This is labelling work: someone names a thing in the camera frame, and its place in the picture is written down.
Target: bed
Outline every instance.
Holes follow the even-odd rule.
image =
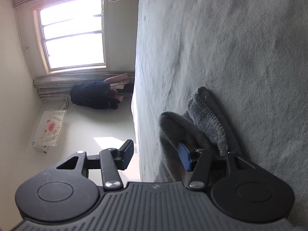
[[[160,161],[159,115],[206,86],[252,161],[295,190],[308,226],[308,0],[141,0],[133,100],[140,170]]]

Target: clothes pile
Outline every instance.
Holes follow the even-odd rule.
[[[181,116],[163,112],[160,116],[161,160],[156,182],[182,181],[185,185],[191,177],[178,156],[178,143],[187,147],[199,147],[209,151],[212,157],[226,156],[227,152],[243,156],[238,140],[227,119],[205,87],[199,87],[187,103]],[[209,184],[218,181],[223,172],[209,175]]]
[[[121,74],[101,81],[87,82],[75,85],[70,91],[70,98],[73,104],[86,106],[93,109],[117,109],[118,104],[125,96],[131,96],[133,84],[129,74]]]

